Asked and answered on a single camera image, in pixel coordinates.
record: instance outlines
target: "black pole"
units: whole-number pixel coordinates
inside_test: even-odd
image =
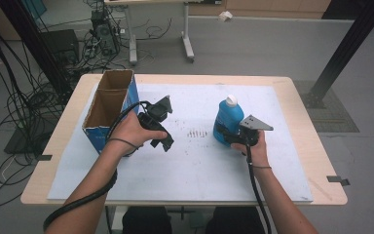
[[[63,104],[68,103],[72,95],[72,88],[64,75],[60,72],[55,59],[43,42],[35,22],[23,6],[22,1],[0,0],[0,8],[53,85],[60,101],[62,101]]]
[[[354,56],[357,49],[374,27],[374,0],[366,1],[366,5],[357,16],[354,24],[339,44],[327,66],[323,69],[310,92],[302,95],[306,107],[323,107],[322,100],[336,81],[342,70]]]

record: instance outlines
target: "bottle cap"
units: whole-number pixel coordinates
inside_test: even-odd
[[[228,95],[226,98],[226,104],[229,107],[235,107],[238,105],[238,99],[232,95]]]

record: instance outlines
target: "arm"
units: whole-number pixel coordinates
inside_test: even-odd
[[[124,139],[134,145],[142,145],[149,139],[161,139],[166,132],[143,129],[133,111],[118,125],[111,137]],[[69,204],[96,192],[114,174],[120,159],[134,149],[127,143],[112,140],[107,142],[101,154],[85,178],[65,201]],[[74,209],[54,220],[46,233],[95,233],[107,194]]]
[[[235,143],[232,147],[246,153],[245,146],[242,144]],[[251,160],[254,166],[269,167],[263,131],[259,132],[258,143],[251,147]],[[279,233],[318,233],[290,200],[271,169],[253,167],[253,173],[260,184]]]

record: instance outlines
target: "forearm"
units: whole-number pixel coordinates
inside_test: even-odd
[[[253,169],[278,233],[317,233],[270,169]]]
[[[72,192],[64,205],[93,194],[111,179],[117,165],[124,155],[120,142],[107,145],[99,155],[82,182]],[[53,221],[46,233],[95,233],[102,214],[107,194],[63,214]]]

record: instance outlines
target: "desk leg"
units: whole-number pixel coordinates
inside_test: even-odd
[[[194,61],[193,48],[191,47],[190,38],[188,37],[188,3],[184,3],[184,31],[181,32],[184,48],[186,49],[187,58]]]
[[[127,22],[127,30],[129,31],[129,37],[130,37],[130,64],[136,65],[137,58],[136,58],[136,40],[135,35],[132,34],[132,26],[131,26],[131,15],[130,15],[130,9],[129,6],[123,6],[124,14],[126,16],[126,22]]]
[[[112,230],[118,233],[123,231],[123,216],[126,214],[129,207],[118,206],[115,208],[114,218],[112,221]]]

